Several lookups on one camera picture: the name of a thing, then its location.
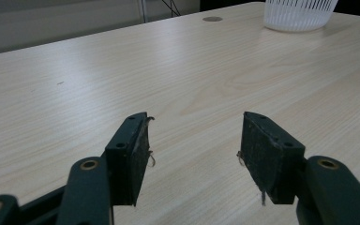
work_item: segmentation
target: light wood grain surface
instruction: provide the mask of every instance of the light wood grain surface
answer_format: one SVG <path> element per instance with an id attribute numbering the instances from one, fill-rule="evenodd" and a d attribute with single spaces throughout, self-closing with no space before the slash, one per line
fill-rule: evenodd
<path id="1" fill-rule="evenodd" d="M 63 186 L 143 111 L 157 165 L 116 224 L 297 224 L 239 165 L 242 115 L 271 117 L 360 181 L 360 17 L 280 33 L 252 3 L 2 53 L 0 194 L 24 204 Z"/>

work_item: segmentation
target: white plastic basket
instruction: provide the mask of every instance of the white plastic basket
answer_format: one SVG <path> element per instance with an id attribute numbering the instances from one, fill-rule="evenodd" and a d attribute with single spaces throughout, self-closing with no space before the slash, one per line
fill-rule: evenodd
<path id="1" fill-rule="evenodd" d="M 280 31 L 309 31 L 329 21 L 338 0 L 266 0 L 264 25 Z"/>

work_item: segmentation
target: gray wall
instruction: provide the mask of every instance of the gray wall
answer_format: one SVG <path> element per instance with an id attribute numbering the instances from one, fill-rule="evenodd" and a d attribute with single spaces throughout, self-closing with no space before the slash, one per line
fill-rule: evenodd
<path id="1" fill-rule="evenodd" d="M 174 1 L 182 15 L 199 11 L 199 0 Z M 0 0 L 0 53 L 143 22 L 141 0 L 49 2 Z M 171 17 L 161 0 L 146 3 L 150 22 Z"/>

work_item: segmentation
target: wooden table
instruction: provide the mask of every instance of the wooden table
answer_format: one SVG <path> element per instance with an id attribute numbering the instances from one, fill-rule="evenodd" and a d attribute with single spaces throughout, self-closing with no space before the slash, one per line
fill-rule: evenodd
<path id="1" fill-rule="evenodd" d="M 157 165 L 117 224 L 297 224 L 295 205 L 261 205 L 238 163 L 243 112 L 360 180 L 360 17 L 280 33 L 252 3 L 2 53 L 0 194 L 24 204 L 63 186 L 143 111 Z"/>

